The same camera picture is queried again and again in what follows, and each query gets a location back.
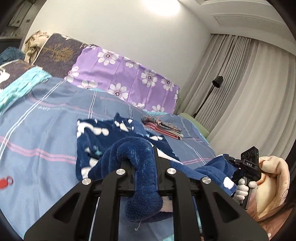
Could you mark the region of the pink quilted sleeve forearm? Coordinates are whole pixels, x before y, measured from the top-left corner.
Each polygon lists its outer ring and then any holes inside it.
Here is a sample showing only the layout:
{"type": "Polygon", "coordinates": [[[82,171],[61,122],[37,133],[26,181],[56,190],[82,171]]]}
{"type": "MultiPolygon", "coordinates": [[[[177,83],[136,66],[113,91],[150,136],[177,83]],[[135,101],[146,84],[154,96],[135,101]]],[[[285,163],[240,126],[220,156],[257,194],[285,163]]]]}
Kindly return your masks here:
{"type": "Polygon", "coordinates": [[[259,167],[263,171],[250,197],[247,213],[272,239],[283,226],[292,208],[286,203],[290,188],[290,172],[286,161],[276,156],[262,156],[259,167]]]}

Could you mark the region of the white gloved right hand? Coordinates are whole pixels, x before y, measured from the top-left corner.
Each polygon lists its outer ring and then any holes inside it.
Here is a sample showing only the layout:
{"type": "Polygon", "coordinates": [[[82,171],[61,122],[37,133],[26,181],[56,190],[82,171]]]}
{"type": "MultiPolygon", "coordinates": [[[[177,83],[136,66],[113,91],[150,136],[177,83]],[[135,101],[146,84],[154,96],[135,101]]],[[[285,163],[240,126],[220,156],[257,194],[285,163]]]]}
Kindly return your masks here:
{"type": "Polygon", "coordinates": [[[237,189],[234,193],[233,199],[237,203],[242,203],[246,197],[249,197],[252,200],[256,196],[257,192],[257,183],[255,181],[250,181],[246,185],[246,182],[243,178],[238,181],[237,189]]]}

